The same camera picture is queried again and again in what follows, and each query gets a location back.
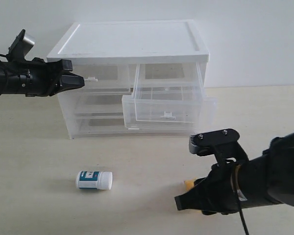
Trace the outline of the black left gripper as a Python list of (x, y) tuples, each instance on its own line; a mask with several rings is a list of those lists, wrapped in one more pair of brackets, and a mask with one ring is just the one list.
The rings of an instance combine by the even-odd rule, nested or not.
[(26, 96), (53, 96), (59, 91), (80, 89), (85, 86), (84, 78), (76, 74), (65, 74), (73, 71), (71, 60), (61, 59), (46, 62), (35, 57), (30, 61), (31, 81)]

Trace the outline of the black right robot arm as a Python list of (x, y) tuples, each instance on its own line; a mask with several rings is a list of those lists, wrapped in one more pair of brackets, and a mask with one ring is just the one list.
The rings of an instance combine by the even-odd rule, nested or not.
[(217, 162), (208, 176), (196, 179), (188, 192), (175, 197), (178, 210), (211, 215), (279, 204), (294, 207), (294, 133), (274, 138), (268, 149), (252, 160), (240, 146), (239, 137), (234, 129), (190, 137), (192, 154), (214, 155)]

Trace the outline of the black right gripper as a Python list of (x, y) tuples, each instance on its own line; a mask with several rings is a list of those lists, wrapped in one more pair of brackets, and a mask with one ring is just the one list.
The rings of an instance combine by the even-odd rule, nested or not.
[(198, 210), (204, 215), (237, 213), (239, 206), (232, 186), (236, 166), (228, 163), (220, 168), (214, 164), (207, 177), (185, 180), (186, 191), (174, 198), (177, 210)]

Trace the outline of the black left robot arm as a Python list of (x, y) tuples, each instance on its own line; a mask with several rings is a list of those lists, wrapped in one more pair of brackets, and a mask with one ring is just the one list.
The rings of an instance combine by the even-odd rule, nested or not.
[(0, 60), (0, 96), (23, 94), (26, 97), (46, 97), (84, 86), (84, 78), (73, 73), (70, 60)]

